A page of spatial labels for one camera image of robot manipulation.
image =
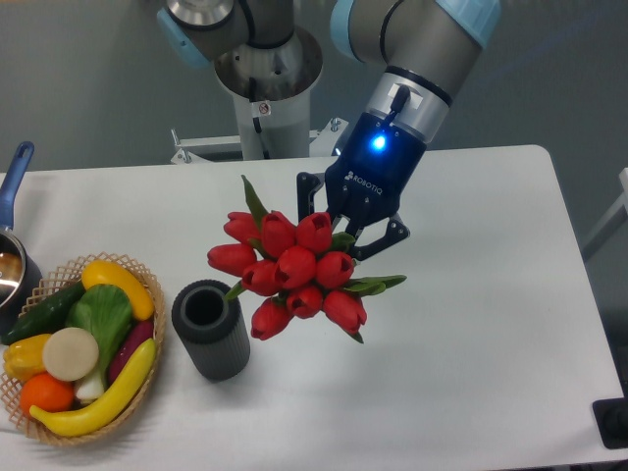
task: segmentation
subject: yellow banana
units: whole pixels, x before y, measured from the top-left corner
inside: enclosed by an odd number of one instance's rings
[[[139,391],[155,360],[156,351],[155,340],[146,340],[131,355],[109,389],[87,407],[68,412],[46,412],[32,405],[30,415],[62,437],[77,437],[101,429],[118,417]]]

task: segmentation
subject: yellow pepper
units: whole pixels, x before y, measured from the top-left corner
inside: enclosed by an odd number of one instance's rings
[[[95,432],[125,410],[148,376],[156,352],[155,340],[146,340],[133,352],[109,389],[83,409],[46,412],[32,405],[29,413],[48,430],[62,437],[77,437]]]
[[[43,366],[43,346],[50,339],[50,334],[29,337],[16,341],[4,350],[4,371],[9,378],[26,382],[46,369]]]
[[[80,275],[85,289],[96,285],[113,285],[125,292],[131,303],[133,318],[136,321],[150,319],[155,310],[153,300],[132,273],[114,262],[94,260],[88,264]]]

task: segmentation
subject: red tulip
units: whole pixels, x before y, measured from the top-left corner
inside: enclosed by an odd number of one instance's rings
[[[260,296],[272,296],[281,288],[273,277],[275,262],[262,260],[244,269],[242,273],[242,287],[253,291]]]
[[[294,289],[316,276],[316,257],[299,245],[289,248],[277,260],[275,282],[283,289]]]
[[[256,261],[253,249],[243,243],[218,245],[207,252],[210,267],[236,277],[241,277],[244,269]]]
[[[316,282],[327,289],[338,288],[353,275],[353,259],[344,252],[329,252],[316,265]]]
[[[330,321],[341,326],[350,334],[357,334],[366,322],[366,311],[359,297],[342,291],[330,292],[323,301],[323,310]]]
[[[288,295],[288,312],[301,319],[308,319],[321,310],[323,293],[314,285],[294,289]]]
[[[248,243],[252,238],[262,238],[250,213],[233,212],[227,215],[229,222],[224,225],[225,232],[241,243]]]
[[[262,219],[262,246],[273,258],[279,258],[296,242],[295,227],[286,216],[273,211]]]
[[[285,306],[266,299],[253,313],[251,336],[254,339],[267,340],[286,328],[292,316]]]
[[[323,253],[332,245],[332,220],[329,213],[314,213],[303,219],[296,227],[296,243]]]

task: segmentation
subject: black cylinder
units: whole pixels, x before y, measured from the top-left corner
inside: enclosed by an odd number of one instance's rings
[[[239,373],[250,356],[248,333],[237,299],[226,301],[229,287],[201,280],[175,299],[172,320],[198,372],[211,381]]]

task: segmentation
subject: green tulip leaf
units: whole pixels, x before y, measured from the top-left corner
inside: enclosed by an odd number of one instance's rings
[[[233,288],[227,291],[227,294],[225,294],[225,299],[227,301],[233,301],[245,291],[246,288],[242,286],[242,282],[237,282]]]
[[[351,287],[357,284],[372,285],[372,284],[383,283],[384,285],[386,285],[386,289],[390,289],[392,287],[396,287],[397,285],[400,285],[401,283],[405,282],[407,278],[408,277],[406,277],[405,275],[390,275],[388,277],[356,278],[354,280],[349,280],[345,287],[347,288],[347,287]]]
[[[248,244],[253,247],[255,250],[259,252],[259,254],[264,257],[265,260],[275,260],[271,257],[266,250],[264,250],[264,246],[262,245],[262,241],[259,238],[250,238],[248,240]]]
[[[351,287],[344,287],[344,290],[358,296],[376,296],[386,291],[383,283],[357,283]]]
[[[349,248],[355,244],[355,237],[347,233],[337,233],[332,235],[332,245],[330,252],[348,252]]]
[[[262,204],[255,192],[255,188],[249,180],[246,179],[246,176],[242,175],[242,180],[244,181],[244,197],[246,199],[246,206],[248,206],[251,215],[253,216],[253,221],[255,221],[255,226],[260,231],[262,230],[262,218],[268,214],[268,211]]]
[[[355,341],[357,341],[358,343],[362,343],[364,344],[364,339],[362,338],[362,334],[360,334],[359,332],[356,332],[355,334],[350,334],[349,332],[345,331],[346,334],[348,336],[350,336],[352,339],[354,339]]]
[[[281,291],[277,296],[271,297],[271,300],[278,306],[286,307],[286,301],[288,300],[288,292]]]

